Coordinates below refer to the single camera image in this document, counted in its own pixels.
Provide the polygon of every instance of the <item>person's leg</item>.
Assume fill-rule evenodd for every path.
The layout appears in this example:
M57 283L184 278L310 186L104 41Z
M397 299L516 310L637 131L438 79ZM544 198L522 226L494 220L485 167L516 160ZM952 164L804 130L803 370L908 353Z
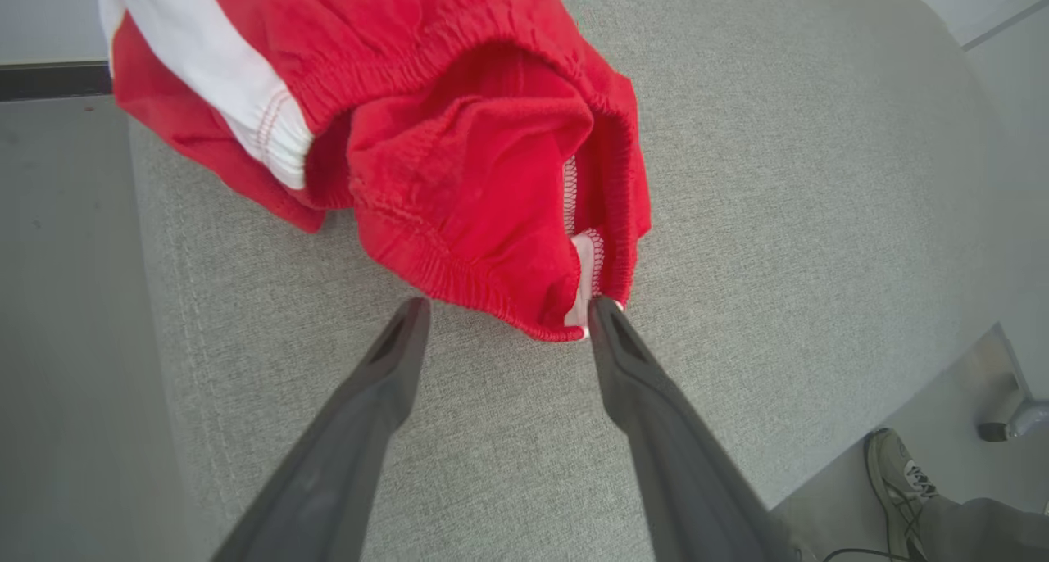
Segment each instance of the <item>person's leg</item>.
M937 496L922 506L919 524L929 562L1049 561L1049 517L996 500L958 504Z
M1049 562L1049 517L989 499L958 504L940 496L891 429L868 435L865 451L891 554L917 553L928 562Z

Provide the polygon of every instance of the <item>sofa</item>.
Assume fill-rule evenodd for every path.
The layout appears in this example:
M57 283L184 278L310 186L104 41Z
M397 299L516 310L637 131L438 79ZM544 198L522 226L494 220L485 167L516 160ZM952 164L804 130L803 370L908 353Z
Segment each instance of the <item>sofa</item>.
M999 317L1001 136L918 0L562 0L639 100L626 314L773 506ZM163 379L211 552L413 290L131 125ZM435 304L364 556L651 558L586 343Z

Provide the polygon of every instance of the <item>shoe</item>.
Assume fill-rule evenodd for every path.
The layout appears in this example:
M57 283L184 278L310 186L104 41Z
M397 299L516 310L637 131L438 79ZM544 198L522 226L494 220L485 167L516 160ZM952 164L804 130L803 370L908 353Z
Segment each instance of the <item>shoe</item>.
M939 493L922 473L892 429L879 429L866 436L866 474L871 489L885 511L885 540L889 553L925 558L919 537L922 506Z

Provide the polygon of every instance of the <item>red garment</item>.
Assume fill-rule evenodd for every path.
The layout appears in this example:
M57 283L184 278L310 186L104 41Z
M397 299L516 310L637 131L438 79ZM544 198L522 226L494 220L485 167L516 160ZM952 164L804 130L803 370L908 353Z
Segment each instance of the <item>red garment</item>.
M210 84L178 49L235 50L171 23L201 5L115 0L116 102L175 150L304 231L355 208L379 263L535 339L584 336L565 324L574 234L603 251L596 291L626 303L649 229L637 103L558 0L214 1L278 85L243 126L239 62Z

